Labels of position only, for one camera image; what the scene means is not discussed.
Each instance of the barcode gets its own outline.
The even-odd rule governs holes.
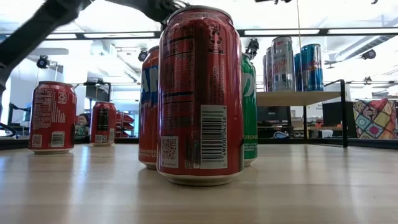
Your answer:
[[[34,134],[32,137],[32,147],[42,147],[42,135]]]
[[[114,128],[109,129],[109,143],[114,142]]]
[[[65,141],[65,133],[64,132],[53,132],[51,136],[51,147],[63,147],[63,143]]]
[[[226,106],[201,105],[200,168],[228,168]]]
[[[95,143],[102,143],[102,135],[100,134],[95,135]]]

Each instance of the silver can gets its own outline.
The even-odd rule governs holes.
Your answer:
[[[295,91],[292,38],[277,37],[272,41],[272,74],[274,91]]]
[[[264,78],[267,79],[267,83],[264,80],[264,86],[267,85],[266,89],[268,92],[274,91],[274,82],[272,79],[272,49],[269,47],[267,49],[267,54],[266,54],[266,64],[264,66],[264,69],[266,70],[264,73]]]

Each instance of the person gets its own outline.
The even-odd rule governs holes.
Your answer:
[[[88,136],[90,134],[90,119],[91,114],[83,113],[77,117],[77,123],[75,125],[75,136]]]
[[[90,127],[90,114],[81,114],[77,117],[77,124]]]

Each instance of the can lid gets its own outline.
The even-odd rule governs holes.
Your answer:
[[[151,50],[156,50],[156,49],[159,50],[159,45],[158,45],[158,46],[155,46],[155,47],[151,47],[151,48],[148,50],[148,53],[151,52]]]
[[[71,84],[67,84],[67,83],[63,83],[63,82],[56,82],[56,81],[40,81],[39,84],[61,84],[61,85],[67,85],[67,86],[74,88],[73,85],[71,85]]]
[[[274,40],[276,40],[278,38],[289,38],[290,40],[292,39],[292,37],[289,37],[289,36],[279,36],[279,37],[274,38]]]
[[[224,10],[222,10],[222,9],[218,9],[218,8],[216,8],[216,7],[210,7],[210,6],[187,6],[187,7],[183,7],[183,8],[181,8],[181,9],[175,11],[175,12],[169,17],[167,23],[169,23],[170,20],[171,20],[175,15],[180,14],[181,12],[185,12],[185,11],[191,10],[191,9],[210,9],[210,10],[218,11],[218,12],[220,12],[220,13],[226,15],[229,19],[231,19],[232,24],[234,24],[234,21],[232,20],[232,17],[231,17],[231,15],[230,15],[228,12],[226,12],[226,11],[224,11]]]
[[[107,101],[96,101],[95,104],[97,104],[97,103],[109,103],[109,104],[113,104],[113,105],[114,105],[114,103],[112,103],[112,102],[107,102]]]
[[[321,45],[320,45],[320,44],[307,44],[307,45],[304,45],[304,46],[301,47],[301,48],[309,47],[309,46],[318,46],[318,47],[320,47]]]

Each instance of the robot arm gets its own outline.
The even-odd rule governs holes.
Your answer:
[[[157,22],[165,21],[180,7],[174,0],[110,0],[133,7]],[[36,13],[10,37],[0,44],[0,116],[1,98],[12,70],[59,26],[75,20],[90,0],[47,0]]]

